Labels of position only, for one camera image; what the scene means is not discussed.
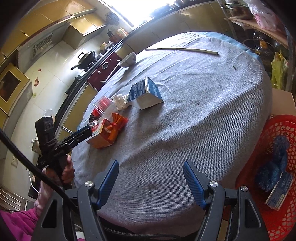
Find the blue and white box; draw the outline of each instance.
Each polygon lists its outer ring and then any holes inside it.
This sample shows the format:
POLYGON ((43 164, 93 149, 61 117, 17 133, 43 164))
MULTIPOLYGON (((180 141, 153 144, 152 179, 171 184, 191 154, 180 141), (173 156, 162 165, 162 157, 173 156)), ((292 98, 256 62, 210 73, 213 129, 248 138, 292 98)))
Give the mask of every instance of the blue and white box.
POLYGON ((149 77, 132 85, 128 95, 128 104, 141 110, 162 102, 157 85, 149 77))
POLYGON ((280 180, 273 188, 268 199, 266 200, 267 206, 274 210, 279 210, 288 195, 289 190, 293 184, 294 177, 291 173, 283 171, 280 180))

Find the white bowl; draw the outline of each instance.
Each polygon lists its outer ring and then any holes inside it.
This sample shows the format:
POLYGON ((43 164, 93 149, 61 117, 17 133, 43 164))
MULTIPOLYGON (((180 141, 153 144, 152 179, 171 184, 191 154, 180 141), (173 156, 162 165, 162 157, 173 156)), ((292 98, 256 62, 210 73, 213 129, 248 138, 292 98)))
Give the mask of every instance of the white bowl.
POLYGON ((119 62, 119 66, 123 68, 132 66, 136 63, 136 59, 137 59, 137 56, 135 52, 132 52, 128 56, 126 56, 122 61, 119 62))

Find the shelf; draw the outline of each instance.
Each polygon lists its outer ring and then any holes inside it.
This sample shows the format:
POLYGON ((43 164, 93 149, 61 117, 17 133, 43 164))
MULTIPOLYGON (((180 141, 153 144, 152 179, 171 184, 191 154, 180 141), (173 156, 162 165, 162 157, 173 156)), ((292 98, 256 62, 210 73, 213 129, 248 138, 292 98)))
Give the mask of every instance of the shelf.
POLYGON ((256 30, 268 35, 269 37, 273 38, 275 41, 279 42, 285 48, 288 48, 288 41, 287 41, 287 37, 285 35, 283 35, 279 32, 271 32, 271 31, 268 31, 268 30, 265 30, 265 29, 259 27, 259 25, 255 19, 243 20, 243 19, 231 17, 231 18, 229 18, 229 20, 232 21, 233 23, 238 24, 238 25, 241 25, 243 23, 244 25, 246 25, 248 27, 256 29, 256 30))

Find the electrical outlet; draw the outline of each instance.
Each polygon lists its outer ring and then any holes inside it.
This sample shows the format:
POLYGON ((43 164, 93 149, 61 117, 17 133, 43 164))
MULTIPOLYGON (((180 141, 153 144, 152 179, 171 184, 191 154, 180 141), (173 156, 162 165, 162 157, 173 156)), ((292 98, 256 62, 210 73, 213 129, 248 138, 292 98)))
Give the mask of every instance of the electrical outlet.
POLYGON ((11 165, 17 167, 17 163, 18 163, 18 159, 16 159, 15 156, 12 156, 12 161, 11 161, 11 165))

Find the frying pan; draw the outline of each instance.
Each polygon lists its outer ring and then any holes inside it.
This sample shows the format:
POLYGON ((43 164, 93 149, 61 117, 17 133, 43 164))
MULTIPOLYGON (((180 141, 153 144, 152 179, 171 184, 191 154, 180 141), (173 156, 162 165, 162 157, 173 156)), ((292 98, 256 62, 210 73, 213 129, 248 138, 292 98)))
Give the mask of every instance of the frying pan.
POLYGON ((83 52, 78 55, 79 62, 77 65, 73 66, 71 69, 75 69, 78 67, 78 69, 85 69, 91 61, 96 57, 96 53, 94 51, 89 51, 85 55, 82 56, 82 58, 79 58, 80 55, 84 54, 83 52))

